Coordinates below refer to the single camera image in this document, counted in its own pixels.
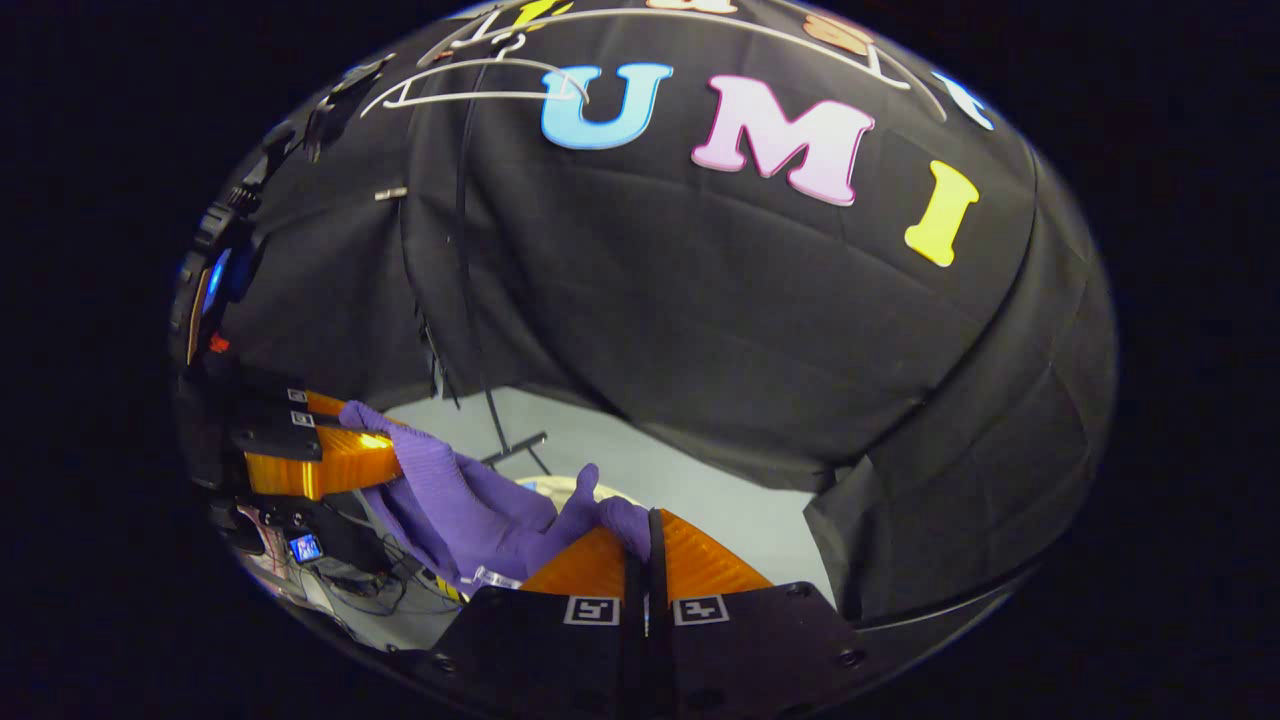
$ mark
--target screw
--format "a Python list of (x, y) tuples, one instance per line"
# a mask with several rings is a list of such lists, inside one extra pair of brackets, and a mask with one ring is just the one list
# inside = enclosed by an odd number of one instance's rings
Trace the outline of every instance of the screw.
[(836, 656), (836, 662), (845, 667), (858, 667), (867, 660), (867, 653), (860, 650), (846, 650)]

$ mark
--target black cloth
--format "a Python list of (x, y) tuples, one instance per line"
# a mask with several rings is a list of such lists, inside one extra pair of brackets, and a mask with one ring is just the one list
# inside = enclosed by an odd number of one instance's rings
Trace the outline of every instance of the black cloth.
[[(735, 4), (736, 19), (812, 40), (795, 9)], [(369, 100), (461, 26), (390, 47)], [(612, 413), (764, 487), (818, 492), (805, 515), (837, 596), (856, 593), (870, 616), (964, 593), (1061, 534), (1097, 468), (1117, 352), (1106, 274), (1064, 182), (998, 109), (983, 110), (996, 131), (980, 128), (933, 65), (877, 44), (929, 86), (946, 122), (919, 88), (737, 28), (608, 18), (529, 33), (512, 56), (603, 68), (590, 120), (617, 114), (618, 65), (675, 73), (645, 132), (603, 151), (549, 142), (541, 101), (477, 101), (466, 213), (492, 386)], [(475, 72), (410, 96), (468, 91)], [(769, 83), (791, 119), (828, 99), (874, 117), (854, 205), (791, 188), (803, 154), (771, 178), (746, 142), (741, 172), (694, 164), (716, 74)], [(493, 67), (484, 90), (543, 91), (540, 77)], [(430, 375), (416, 300), (457, 393), (481, 389), (449, 242), (465, 111), (374, 108), (319, 163), (284, 164), (259, 214), (262, 265), (225, 319), (247, 364), (378, 409), (419, 400)], [(950, 268), (902, 238), (933, 192), (934, 159), (982, 195)], [(374, 200), (401, 186), (406, 197)]]

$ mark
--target gray floor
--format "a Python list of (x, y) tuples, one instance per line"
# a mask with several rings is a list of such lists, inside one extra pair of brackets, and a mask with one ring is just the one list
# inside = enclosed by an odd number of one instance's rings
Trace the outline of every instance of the gray floor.
[[(832, 602), (831, 583), (804, 521), (813, 493), (765, 489), (707, 466), (602, 413), (584, 410), (512, 388), (494, 391), (507, 441), (539, 432), (536, 448), (553, 475), (576, 477), (582, 465), (600, 468), (600, 483), (646, 507), (664, 507), (716, 538), (774, 584), (809, 580)], [(452, 401), (424, 400), (387, 415), (448, 442), (454, 451), (484, 457), (498, 438), (483, 395)], [(529, 454), (497, 466), (520, 479), (543, 475)]]

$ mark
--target cable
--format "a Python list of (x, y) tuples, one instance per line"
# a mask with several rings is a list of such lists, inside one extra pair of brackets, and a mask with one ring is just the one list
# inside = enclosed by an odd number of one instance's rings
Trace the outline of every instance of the cable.
[(349, 521), (352, 521), (352, 523), (355, 523), (355, 524), (357, 524), (357, 525), (364, 525), (364, 527), (369, 528), (370, 530), (374, 530), (375, 533), (378, 532), (378, 527), (376, 527), (376, 525), (374, 525), (374, 524), (372, 524), (372, 523), (370, 523), (369, 520), (360, 520), (360, 519), (357, 519), (357, 518), (355, 518), (355, 516), (352, 516), (352, 515), (347, 515), (347, 514), (346, 514), (346, 512), (343, 512), (342, 510), (338, 510), (338, 509), (337, 509), (337, 507), (334, 507), (333, 505), (329, 505), (329, 500), (328, 500), (328, 498), (321, 498), (321, 500), (320, 500), (320, 505), (323, 505), (323, 506), (328, 507), (329, 510), (332, 510), (332, 511), (334, 511), (334, 512), (337, 512), (337, 514), (338, 514), (339, 516), (342, 516), (342, 518), (343, 518), (343, 519), (346, 519), (346, 520), (349, 520)]
[[(508, 37), (507, 41), (498, 44), (495, 51), (500, 51), (506, 47), (508, 42), (513, 42), (516, 36)], [(480, 85), (484, 82), (485, 70), (489, 65), (481, 65), (480, 72), (476, 74), (476, 82), (471, 87), (471, 92), (479, 92)], [(468, 254), (468, 247), (466, 242), (466, 224), (467, 224), (467, 147), (471, 145), (471, 131), (474, 128), (472, 118), (475, 117), (476, 101), (471, 99), (467, 101), (467, 114), (462, 122), (462, 147), (458, 151), (458, 179), (457, 179), (457, 228), (454, 228), (454, 237), (458, 241), (458, 272), (462, 283), (462, 309), (467, 316), (467, 329), (471, 334), (471, 345), (475, 346), (476, 351), (476, 368), (480, 372), (480, 384), (484, 387), (485, 402), (489, 404), (489, 416), (493, 418), (493, 427), (498, 432), (498, 442), (502, 445), (503, 452), (509, 452), (511, 446), (507, 445), (507, 436), (502, 432), (502, 421), (498, 419), (498, 406), (493, 401), (493, 391), (489, 389), (489, 377), (485, 372), (484, 363), (484, 350), (480, 346), (480, 334), (476, 332), (475, 311), (471, 304), (471, 258)]]
[(332, 592), (332, 588), (325, 582), (325, 577), (321, 575), (319, 570), (311, 569), (311, 574), (315, 575), (316, 580), (320, 582), (320, 589), (324, 591), (325, 597), (328, 597), (330, 600), (333, 600), (334, 597), (337, 597), (338, 602), (346, 605), (347, 607), (349, 607), (349, 609), (352, 609), (352, 610), (355, 610), (357, 612), (364, 612), (365, 615), (372, 615), (374, 618), (390, 618), (392, 615), (394, 615), (396, 610), (399, 607), (401, 601), (404, 600), (404, 593), (408, 592), (408, 584), (406, 584), (404, 580), (399, 580), (399, 578), (396, 578), (401, 583), (401, 594), (399, 594), (399, 597), (396, 598), (396, 602), (393, 602), (389, 609), (388, 607), (383, 607), (383, 612), (374, 612), (372, 610), (369, 610), (369, 609), (365, 609), (365, 607), (357, 607), (357, 606), (347, 602), (346, 600), (343, 600), (343, 597), (340, 594), (337, 594), (335, 592)]
[[(398, 542), (398, 541), (396, 542), (396, 547), (393, 548), (392, 546), (387, 544), (387, 538), (390, 538), (390, 539), (393, 539), (393, 541), (394, 541), (396, 538), (394, 538), (394, 536), (392, 536), (390, 533), (387, 533), (385, 536), (383, 536), (383, 547), (384, 547), (384, 548), (387, 548), (388, 551), (390, 551), (390, 550), (394, 550), (396, 552), (401, 553), (401, 559), (399, 559), (399, 561), (397, 561), (397, 564), (396, 564), (396, 565), (399, 565), (399, 564), (401, 564), (401, 562), (403, 562), (403, 561), (404, 561), (404, 560), (406, 560), (407, 557), (410, 557), (410, 553), (404, 552), (404, 550), (399, 547), (399, 542)], [(411, 573), (411, 577), (413, 578), (413, 580), (415, 580), (415, 582), (417, 582), (417, 584), (419, 584), (419, 585), (422, 585), (422, 589), (425, 589), (426, 592), (429, 592), (429, 593), (434, 594), (435, 597), (439, 597), (440, 600), (447, 600), (447, 601), (449, 601), (449, 602), (454, 602), (454, 603), (457, 603), (458, 606), (462, 606), (462, 605), (465, 605), (465, 603), (463, 603), (462, 601), (460, 601), (460, 600), (454, 600), (453, 597), (449, 597), (449, 596), (447, 596), (447, 594), (442, 593), (440, 591), (438, 591), (436, 588), (433, 588), (431, 585), (426, 584), (426, 583), (425, 583), (425, 582), (422, 580), (422, 578), (420, 578), (420, 577), (419, 577), (419, 574), (417, 574), (417, 573)]]

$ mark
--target black strap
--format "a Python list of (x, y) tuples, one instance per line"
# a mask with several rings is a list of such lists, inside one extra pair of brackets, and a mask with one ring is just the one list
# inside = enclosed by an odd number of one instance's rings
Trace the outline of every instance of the black strap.
[[(508, 37), (504, 42), (499, 42), (494, 46), (493, 54), (495, 55), (508, 44), (515, 42), (515, 36)], [(489, 65), (481, 65), (480, 72), (476, 74), (476, 81), (471, 87), (471, 92), (479, 92), (480, 85), (484, 82), (485, 72)], [(502, 445), (502, 455), (511, 454), (511, 446), (507, 445), (507, 436), (502, 432), (502, 421), (498, 419), (498, 406), (493, 401), (493, 391), (489, 389), (489, 377), (485, 370), (484, 363), (484, 350), (480, 346), (480, 333), (476, 332), (475, 310), (471, 301), (471, 255), (470, 247), (467, 245), (466, 228), (467, 228), (467, 147), (471, 145), (471, 129), (472, 119), (475, 117), (476, 101), (472, 97), (467, 100), (467, 114), (462, 123), (462, 147), (458, 151), (458, 183), (457, 183), (457, 227), (454, 228), (453, 240), (458, 245), (458, 278), (462, 283), (462, 307), (467, 316), (467, 331), (471, 334), (471, 345), (476, 354), (476, 368), (480, 372), (480, 384), (484, 387), (485, 401), (489, 404), (489, 416), (493, 418), (493, 427), (498, 432), (498, 442)]]

